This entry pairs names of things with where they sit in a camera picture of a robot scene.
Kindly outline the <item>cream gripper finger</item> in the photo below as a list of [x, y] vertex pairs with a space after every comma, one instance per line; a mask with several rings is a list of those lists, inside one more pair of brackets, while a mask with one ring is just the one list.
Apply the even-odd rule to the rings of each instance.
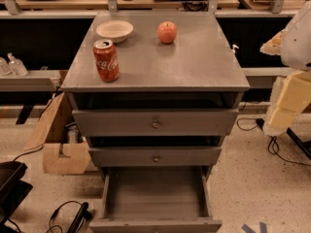
[[269, 136], [279, 136], [293, 123], [297, 113], [270, 106], [264, 117], [263, 132]]
[[297, 71], [288, 75], [277, 106], [295, 113], [303, 112], [311, 103], [311, 74]]

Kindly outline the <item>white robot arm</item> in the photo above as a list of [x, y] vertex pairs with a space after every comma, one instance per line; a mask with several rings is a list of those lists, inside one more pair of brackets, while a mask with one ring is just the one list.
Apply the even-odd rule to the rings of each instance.
[[263, 44], [260, 51], [280, 55], [282, 63], [294, 69], [274, 82], [264, 118], [263, 132], [278, 136], [311, 104], [311, 1], [305, 2], [287, 26]]

